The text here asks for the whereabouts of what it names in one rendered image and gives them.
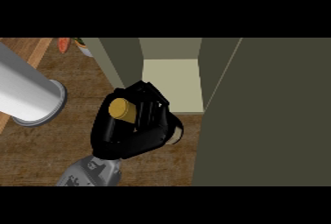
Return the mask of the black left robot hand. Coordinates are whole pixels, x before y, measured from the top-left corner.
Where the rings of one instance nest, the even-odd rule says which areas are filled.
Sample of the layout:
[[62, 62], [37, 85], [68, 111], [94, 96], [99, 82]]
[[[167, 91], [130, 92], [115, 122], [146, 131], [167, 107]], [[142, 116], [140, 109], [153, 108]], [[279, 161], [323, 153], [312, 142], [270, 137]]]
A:
[[[137, 106], [137, 131], [133, 131], [133, 124], [109, 115], [109, 103], [117, 98], [127, 99]], [[149, 82], [140, 80], [130, 87], [117, 88], [100, 104], [93, 123], [93, 156], [106, 160], [127, 159], [162, 147], [174, 128], [170, 115], [170, 102]]]

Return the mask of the dark wine bottle yellow cap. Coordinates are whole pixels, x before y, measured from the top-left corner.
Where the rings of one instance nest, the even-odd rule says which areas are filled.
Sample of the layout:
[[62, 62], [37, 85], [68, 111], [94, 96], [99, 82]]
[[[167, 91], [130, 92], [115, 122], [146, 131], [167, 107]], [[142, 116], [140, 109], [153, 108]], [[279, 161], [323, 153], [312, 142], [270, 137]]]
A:
[[[117, 98], [108, 105], [108, 113], [115, 120], [133, 124], [133, 131], [139, 130], [137, 106], [124, 98]], [[174, 124], [173, 134], [165, 144], [176, 144], [183, 135], [182, 121], [174, 115], [170, 115]]]

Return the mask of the olive grey cabinet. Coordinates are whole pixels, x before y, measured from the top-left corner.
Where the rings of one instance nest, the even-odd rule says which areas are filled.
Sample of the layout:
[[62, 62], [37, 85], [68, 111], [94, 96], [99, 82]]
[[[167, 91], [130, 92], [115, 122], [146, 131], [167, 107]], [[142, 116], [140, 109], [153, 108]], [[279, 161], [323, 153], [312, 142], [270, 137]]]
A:
[[108, 82], [125, 88], [152, 83], [170, 112], [201, 115], [213, 101], [239, 38], [84, 38]]

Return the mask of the white cylinder with grey rim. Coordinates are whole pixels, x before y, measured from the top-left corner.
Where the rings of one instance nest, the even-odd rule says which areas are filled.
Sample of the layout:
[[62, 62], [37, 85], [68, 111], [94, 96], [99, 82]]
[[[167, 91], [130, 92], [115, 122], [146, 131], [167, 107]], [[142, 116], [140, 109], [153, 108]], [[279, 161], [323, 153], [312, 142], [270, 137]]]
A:
[[68, 101], [62, 83], [50, 80], [0, 43], [0, 112], [26, 127], [49, 123]]

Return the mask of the pale bowl with greens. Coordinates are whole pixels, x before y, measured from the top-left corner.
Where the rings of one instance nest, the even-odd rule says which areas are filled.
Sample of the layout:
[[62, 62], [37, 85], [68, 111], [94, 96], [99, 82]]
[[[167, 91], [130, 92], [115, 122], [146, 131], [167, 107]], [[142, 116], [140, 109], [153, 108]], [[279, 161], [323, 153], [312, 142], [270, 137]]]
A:
[[74, 42], [75, 42], [77, 47], [78, 47], [80, 51], [83, 52], [83, 54], [84, 54], [86, 56], [88, 56], [90, 58], [93, 58], [93, 55], [91, 55], [91, 53], [90, 53], [90, 51], [88, 51], [88, 48], [87, 48], [87, 46], [86, 46], [86, 44], [84, 44], [81, 38], [72, 38], [72, 39], [74, 39]]

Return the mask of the orange vegetable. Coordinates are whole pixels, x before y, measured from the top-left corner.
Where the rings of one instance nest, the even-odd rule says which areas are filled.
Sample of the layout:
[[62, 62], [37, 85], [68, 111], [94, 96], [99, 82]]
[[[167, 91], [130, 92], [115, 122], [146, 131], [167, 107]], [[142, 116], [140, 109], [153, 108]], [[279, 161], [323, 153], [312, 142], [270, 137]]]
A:
[[59, 38], [56, 41], [57, 50], [60, 53], [65, 53], [69, 48], [71, 38]]

